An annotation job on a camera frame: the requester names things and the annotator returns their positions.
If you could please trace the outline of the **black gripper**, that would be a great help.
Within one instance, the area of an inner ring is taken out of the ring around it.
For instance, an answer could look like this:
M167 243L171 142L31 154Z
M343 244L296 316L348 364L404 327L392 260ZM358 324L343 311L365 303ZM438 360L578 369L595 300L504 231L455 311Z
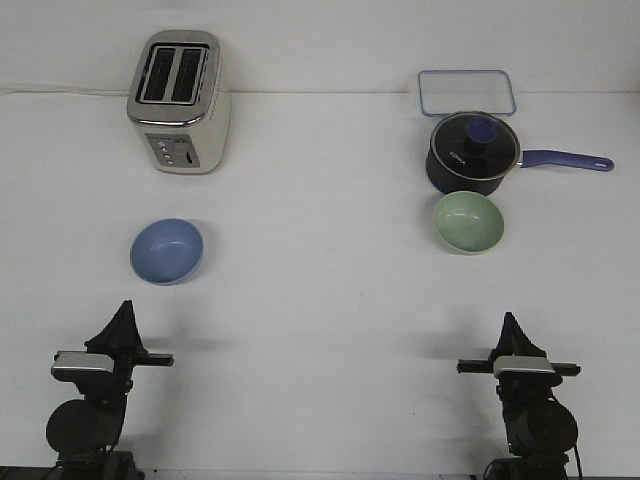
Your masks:
M456 370L459 374L491 375L503 400L547 400L554 398L554 389L565 377L581 373L581 365L550 361L526 336L514 314L506 312L498 343L487 358L459 359Z
M150 353L143 347L131 300L121 304L104 329L85 342L85 347L87 354L100 354L113 361L113 366L106 370L84 374L79 384L82 395L100 400L127 395L133 387L136 366L170 367L174 364L172 354Z

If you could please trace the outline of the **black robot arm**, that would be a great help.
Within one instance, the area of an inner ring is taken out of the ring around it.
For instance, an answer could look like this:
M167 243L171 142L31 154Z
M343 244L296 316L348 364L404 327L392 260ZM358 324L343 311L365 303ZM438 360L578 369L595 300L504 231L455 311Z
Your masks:
M117 448L137 366L170 367L171 354L143 345L133 302L125 300L108 324L82 350L59 350L52 377L72 383L80 396L59 405L46 425L57 453L51 467L3 466L3 479L144 479L130 451Z
M502 405L510 456L495 458L484 479L566 479L568 452L577 450L578 424L553 389L575 377L575 363L553 363L524 333L513 313L504 315L498 342L485 360L460 359L459 374L490 374Z

